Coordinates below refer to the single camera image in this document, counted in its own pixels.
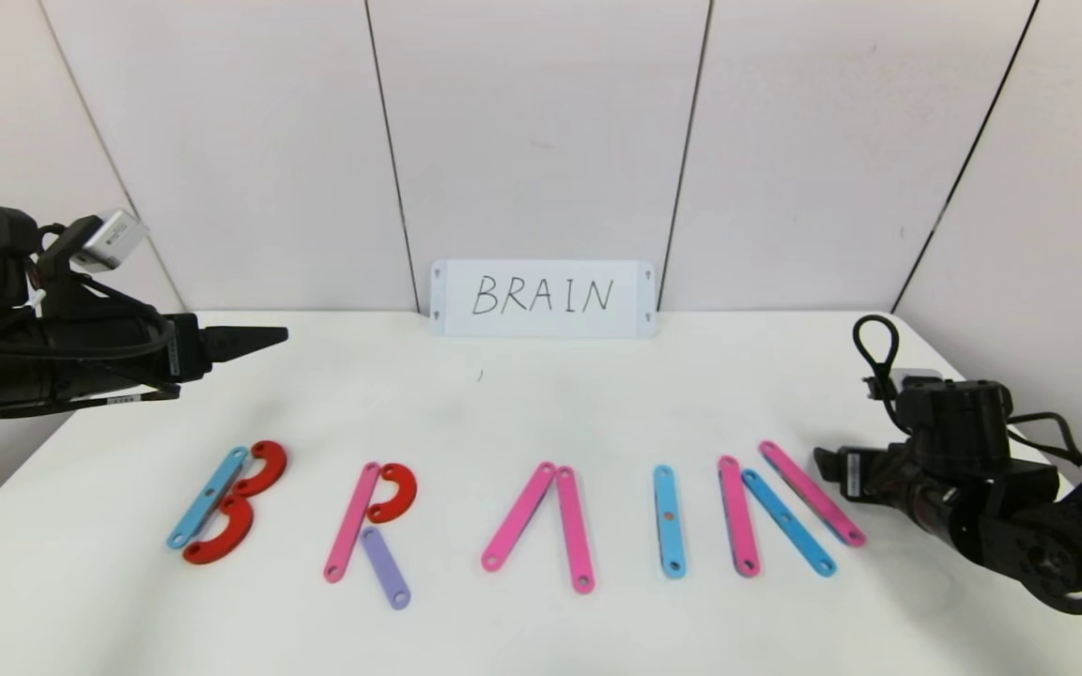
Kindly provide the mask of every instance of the plastic strip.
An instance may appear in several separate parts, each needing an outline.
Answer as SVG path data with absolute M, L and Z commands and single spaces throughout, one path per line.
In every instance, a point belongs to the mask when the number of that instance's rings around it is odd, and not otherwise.
M 481 568 L 487 573 L 497 572 L 507 560 L 507 555 L 512 553 L 512 547 L 516 546 L 516 541 L 524 533 L 524 527 L 529 525 L 532 514 L 537 513 L 545 491 L 549 491 L 550 483 L 553 483 L 554 466 L 551 462 L 542 462 L 538 465 L 537 472 L 532 473 L 532 478 L 525 483 L 524 491 L 516 498 L 516 503 L 512 504 L 507 517 L 503 518 L 499 530 L 494 531 L 494 538 L 490 539 L 490 544 L 481 553 Z
M 787 481 L 787 486 L 791 487 L 800 500 L 803 500 L 804 504 L 813 509 L 813 514 L 816 514 L 817 518 L 820 518 L 826 526 L 829 526 L 830 530 L 833 530 L 837 540 L 842 540 L 842 544 L 849 544 L 850 547 L 860 547 L 867 544 L 867 535 L 863 531 L 850 521 L 844 511 L 839 508 L 824 494 L 824 491 L 817 487 L 815 480 L 808 478 L 804 470 L 800 469 L 800 466 L 795 465 L 776 442 L 763 441 L 758 445 L 758 450 L 782 480 Z
M 767 483 L 758 476 L 758 473 L 747 469 L 742 472 L 742 480 L 751 492 L 754 493 L 754 496 L 757 498 L 758 503 L 767 509 L 770 518 L 784 531 L 787 539 L 791 540 L 791 544 L 795 544 L 795 548 L 800 549 L 800 553 L 808 560 L 808 565 L 813 567 L 813 570 L 823 578 L 832 578 L 833 573 L 836 573 L 837 564 L 834 564 L 829 554 L 821 548 L 821 545 L 808 534 L 807 530 L 804 530 L 804 526 L 800 522 L 800 519 L 795 518 L 791 514 L 791 509 L 787 508 L 787 505 L 782 504 L 779 496 L 774 494 L 774 491 L 767 487 Z
M 202 487 L 202 491 L 195 495 L 195 501 L 189 504 L 182 520 L 177 522 L 172 533 L 169 533 L 167 547 L 181 549 L 194 535 L 198 534 L 203 523 L 207 522 L 208 515 L 215 508 L 215 505 L 220 504 L 220 500 L 224 493 L 228 492 L 228 488 L 232 487 L 237 476 L 240 476 L 240 470 L 243 469 L 247 459 L 249 459 L 249 449 L 243 446 L 237 446 L 228 451 L 227 456 L 224 456 L 224 462 L 220 463 L 220 467 L 216 467 L 215 474 L 211 475 L 210 480 L 207 480 L 207 487 Z
M 232 492 L 241 498 L 252 498 L 266 488 L 270 488 L 287 472 L 287 449 L 282 448 L 278 441 L 258 441 L 250 449 L 253 458 L 265 461 L 266 464 L 254 476 L 249 479 L 237 480 L 232 487 Z
M 592 549 L 588 547 L 588 528 L 583 526 L 579 481 L 568 466 L 558 467 L 558 507 L 562 508 L 562 534 L 566 536 L 566 560 L 570 561 L 570 583 L 579 594 L 592 594 L 595 589 Z
M 729 530 L 729 547 L 734 549 L 734 568 L 742 578 L 754 578 L 763 570 L 763 565 L 758 560 L 740 469 L 742 466 L 734 456 L 721 456 L 721 461 L 716 462 L 716 476 L 721 479 L 721 496 L 725 503 L 725 526 Z
M 243 495 L 228 495 L 220 503 L 220 514 L 228 517 L 228 525 L 223 533 L 201 543 L 192 543 L 182 552 L 182 558 L 188 564 L 202 566 L 215 564 L 226 557 L 232 549 L 237 548 L 253 527 L 253 506 Z
M 399 566 L 395 565 L 395 557 L 391 556 L 391 549 L 378 528 L 370 526 L 361 531 L 361 546 L 366 547 L 366 556 L 373 565 L 373 573 L 378 574 L 382 593 L 387 596 L 391 608 L 407 608 L 411 602 L 411 591 L 408 589 L 408 583 L 404 582 Z
M 674 470 L 670 466 L 654 467 L 654 515 L 658 518 L 658 548 L 662 573 L 678 580 L 687 574 L 687 558 L 683 553 L 683 526 L 679 500 L 674 488 Z
M 379 475 L 384 480 L 391 480 L 399 489 L 390 501 L 370 505 L 370 508 L 366 509 L 366 518 L 369 518 L 371 523 L 394 521 L 407 513 L 411 503 L 417 501 L 417 476 L 407 466 L 391 462 L 382 466 Z
M 345 509 L 345 518 L 340 522 L 337 539 L 331 544 L 331 552 L 328 553 L 328 560 L 324 565 L 324 579 L 330 583 L 340 582 L 340 579 L 345 576 L 353 547 L 357 544 L 358 531 L 361 530 L 361 519 L 366 518 L 366 507 L 370 504 L 373 485 L 378 483 L 378 480 L 379 463 L 367 463 L 361 467 L 357 487 L 353 489 L 353 498 L 348 501 L 348 509 Z

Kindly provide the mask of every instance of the pink plastic bar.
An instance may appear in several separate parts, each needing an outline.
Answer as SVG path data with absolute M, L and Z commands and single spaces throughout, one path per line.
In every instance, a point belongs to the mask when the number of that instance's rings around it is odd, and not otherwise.
M 763 458 L 767 459 L 779 476 L 782 476 L 782 480 L 786 480 L 787 485 L 800 496 L 800 500 L 803 500 L 804 504 L 807 504 L 808 508 L 812 508 L 816 516 L 824 521 L 830 530 L 833 530 L 833 534 L 837 535 L 843 544 L 849 544 L 850 547 L 860 547 L 867 544 L 867 535 L 863 534 L 863 531 L 850 521 L 844 511 L 839 508 L 836 503 L 831 501 L 824 491 L 821 491 L 820 487 L 817 487 L 810 476 L 804 474 L 804 470 L 800 469 L 800 466 L 795 465 L 787 456 L 787 453 L 782 452 L 779 445 L 774 441 L 763 441 L 758 445 L 758 450 L 763 452 Z
M 579 482 L 575 470 L 558 467 L 558 507 L 562 508 L 562 534 L 566 535 L 566 559 L 570 561 L 570 583 L 579 594 L 592 594 L 592 549 L 588 547 L 588 528 L 583 527 L 583 507 L 579 504 Z
M 734 456 L 721 456 L 716 462 L 721 476 L 721 496 L 725 501 L 725 526 L 729 528 L 729 546 L 734 548 L 734 568 L 742 578 L 754 578 L 763 570 L 758 547 L 751 527 L 751 511 L 745 505 L 742 466 Z
M 520 496 L 516 498 L 516 504 L 507 513 L 507 518 L 503 519 L 499 530 L 494 531 L 494 538 L 490 539 L 487 549 L 481 553 L 481 568 L 487 573 L 497 572 L 507 560 L 507 555 L 512 553 L 512 547 L 516 546 L 516 540 L 524 533 L 524 527 L 529 525 L 532 513 L 536 513 L 541 498 L 549 491 L 553 481 L 554 466 L 552 462 L 542 462 L 538 465 L 537 472 L 532 473 L 532 478 L 525 485 Z
M 324 579 L 330 583 L 340 582 L 345 576 L 345 569 L 348 568 L 348 558 L 353 555 L 353 547 L 357 546 L 357 534 L 361 530 L 361 521 L 366 518 L 366 508 L 373 496 L 373 485 L 379 482 L 379 463 L 367 463 L 361 467 L 361 475 L 357 478 L 357 487 L 353 489 L 353 498 L 349 498 L 348 509 L 345 511 L 345 518 L 340 522 L 340 531 L 337 540 L 331 544 L 331 553 L 324 565 Z

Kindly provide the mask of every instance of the white sign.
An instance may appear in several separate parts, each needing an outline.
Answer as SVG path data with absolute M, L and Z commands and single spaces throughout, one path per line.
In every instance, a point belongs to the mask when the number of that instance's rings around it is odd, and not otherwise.
M 658 329 L 654 266 L 643 261 L 448 260 L 430 279 L 443 335 L 647 339 Z

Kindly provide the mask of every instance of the cable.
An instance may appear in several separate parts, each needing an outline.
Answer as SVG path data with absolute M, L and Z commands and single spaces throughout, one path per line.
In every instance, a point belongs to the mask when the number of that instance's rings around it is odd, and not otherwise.
M 52 347 L 41 345 L 25 345 L 13 343 L 0 343 L 0 358 L 16 359 L 132 359 L 145 356 L 162 349 L 169 341 L 173 339 L 173 326 L 160 313 L 156 312 L 151 305 L 140 303 L 131 295 L 120 294 L 111 287 L 94 281 L 90 275 L 78 274 L 78 281 L 85 288 L 92 288 L 100 294 L 110 296 L 128 303 L 138 309 L 138 319 L 146 321 L 158 331 L 151 341 L 137 345 L 124 345 L 120 347 Z
M 1057 426 L 1059 426 L 1059 434 L 1064 436 L 1064 445 L 1066 446 L 1065 449 L 1057 448 L 1057 446 L 1039 445 L 1039 442 L 1030 441 L 1029 439 L 1022 437 L 1021 434 L 1017 434 L 1016 432 L 1013 432 L 1011 429 L 1008 432 L 1010 439 L 1017 441 L 1018 445 L 1026 445 L 1029 446 L 1029 448 L 1031 449 L 1037 449 L 1039 451 L 1043 451 L 1043 453 L 1052 454 L 1052 456 L 1055 456 L 1057 459 L 1065 459 L 1065 461 L 1070 462 L 1071 465 L 1082 466 L 1082 452 L 1074 445 L 1074 436 L 1072 436 L 1071 434 L 1071 427 L 1068 426 L 1068 423 L 1066 422 L 1066 420 L 1064 420 L 1064 416 L 1057 414 L 1057 412 L 1043 411 L 1043 412 L 1030 412 L 1030 414 L 1025 414 L 1025 415 L 1014 415 L 1008 417 L 1008 420 L 1005 420 L 1005 423 L 1008 424 L 1035 423 L 1035 421 L 1039 420 L 1055 421 Z
M 871 356 L 871 350 L 868 350 L 867 346 L 862 343 L 862 327 L 871 321 L 883 324 L 893 340 L 890 346 L 887 347 L 887 356 L 881 362 L 876 362 L 875 358 Z M 871 368 L 871 372 L 875 375 L 875 393 L 880 399 L 883 399 L 884 411 L 887 411 L 887 417 L 893 421 L 894 426 L 900 432 L 908 434 L 910 437 L 913 436 L 911 429 L 900 424 L 899 419 L 896 417 L 896 409 L 893 408 L 893 395 L 896 393 L 896 386 L 893 384 L 893 377 L 890 376 L 893 376 L 893 363 L 896 360 L 896 354 L 900 350 L 900 332 L 896 330 L 896 324 L 890 322 L 887 317 L 869 314 L 867 317 L 860 317 L 854 323 L 853 337 L 854 346 L 858 348 L 858 354 L 862 355 L 862 359 L 866 360 L 867 364 Z

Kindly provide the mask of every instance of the wall seam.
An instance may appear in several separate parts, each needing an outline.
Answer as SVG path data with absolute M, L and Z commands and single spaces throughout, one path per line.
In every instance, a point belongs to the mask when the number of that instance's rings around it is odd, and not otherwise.
M 913 275 L 921 265 L 924 252 L 926 252 L 926 249 L 929 248 L 929 243 L 933 242 L 933 236 L 935 236 L 937 231 L 937 226 L 941 225 L 941 218 L 945 217 L 946 210 L 950 208 L 950 200 L 954 197 L 958 184 L 963 181 L 963 174 L 966 173 L 966 167 L 972 162 L 972 157 L 975 155 L 975 148 L 979 145 L 980 138 L 984 138 L 984 130 L 987 129 L 988 120 L 992 119 L 992 112 L 995 111 L 995 104 L 1000 101 L 1000 93 L 1003 93 L 1005 82 L 1008 82 L 1008 75 L 1013 74 L 1013 65 L 1017 63 L 1017 54 L 1021 52 L 1021 44 L 1026 43 L 1026 35 L 1029 34 L 1029 26 L 1031 23 L 1034 23 L 1034 13 L 1038 12 L 1038 3 L 1039 0 L 1034 0 L 1034 4 L 1029 9 L 1029 16 L 1026 17 L 1026 25 L 1021 27 L 1021 36 L 1017 38 L 1017 44 L 1013 48 L 1013 55 L 1008 56 L 1008 64 L 1004 68 L 1004 75 L 1000 78 L 1000 85 L 997 85 L 995 94 L 992 95 L 992 102 L 988 104 L 988 110 L 984 115 L 984 121 L 980 121 L 979 123 L 979 131 L 975 132 L 975 140 L 972 141 L 971 148 L 966 150 L 966 157 L 963 159 L 963 165 L 958 169 L 958 175 L 954 176 L 954 183 L 950 185 L 950 193 L 946 196 L 946 201 L 941 203 L 941 210 L 937 212 L 937 218 L 933 222 L 933 227 L 929 228 L 929 235 L 924 239 L 924 244 L 921 246 L 921 251 L 918 253 L 915 261 L 913 261 L 913 266 L 909 269 L 908 278 L 905 279 L 905 286 L 900 287 L 900 292 L 896 295 L 896 301 L 894 301 L 893 308 L 890 309 L 893 313 L 900 307 L 900 301 L 905 300 L 905 294 L 909 290 L 909 283 L 913 282 Z
M 36 0 L 36 4 L 39 6 L 39 13 L 44 17 L 44 25 L 48 27 L 48 35 L 52 36 L 53 44 L 56 45 L 56 53 L 61 56 L 61 65 L 65 66 L 65 75 L 68 76 L 69 81 L 74 84 L 74 92 L 78 95 L 78 103 L 82 105 L 82 112 L 84 112 L 87 120 L 90 122 L 90 129 L 94 132 L 95 141 L 98 142 L 98 148 L 103 149 L 103 155 L 107 157 L 107 163 L 110 167 L 110 171 L 116 175 L 116 184 L 119 185 L 120 191 L 124 193 L 124 200 L 128 201 L 128 209 L 132 210 L 132 213 L 141 218 L 141 222 L 145 222 L 145 218 L 141 215 L 141 210 L 136 209 L 136 202 L 132 200 L 132 193 L 128 191 L 128 185 L 124 184 L 124 177 L 120 175 L 119 168 L 116 167 L 116 158 L 110 157 L 110 149 L 107 148 L 107 143 L 103 142 L 103 133 L 98 131 L 98 123 L 96 123 L 94 116 L 90 115 L 90 106 L 87 105 L 85 96 L 82 95 L 82 85 L 78 84 L 78 78 L 74 75 L 74 69 L 69 66 L 69 59 L 65 55 L 65 48 L 61 47 L 61 40 L 56 39 L 56 30 L 53 27 L 53 21 L 48 16 L 48 9 L 44 8 L 43 0 Z M 161 252 L 158 250 L 158 246 L 154 242 L 151 235 L 147 237 L 149 239 L 149 246 L 153 249 L 153 255 L 158 261 L 158 266 L 161 268 L 161 274 L 167 277 L 169 282 L 169 288 L 173 290 L 173 295 L 177 300 L 177 304 L 184 309 L 186 308 L 186 301 L 182 296 L 182 292 L 177 291 L 176 283 L 173 282 L 173 277 L 169 275 L 169 268 L 164 264 L 164 260 L 161 257 Z
M 679 217 L 679 200 L 683 198 L 683 174 L 687 171 L 687 151 L 691 149 L 691 128 L 695 125 L 695 108 L 700 102 L 700 79 L 703 77 L 703 57 L 709 52 L 709 34 L 712 31 L 712 10 L 715 0 L 709 0 L 709 14 L 703 18 L 703 39 L 700 42 L 700 63 L 696 66 L 695 87 L 691 89 L 691 110 L 687 112 L 687 135 L 683 138 L 683 158 L 679 160 L 679 178 L 674 188 L 674 207 L 671 210 L 671 228 L 665 235 L 665 256 L 662 257 L 662 277 L 658 284 L 657 310 L 662 309 L 662 294 L 665 293 L 665 274 L 671 269 L 671 248 L 674 244 L 674 224 Z

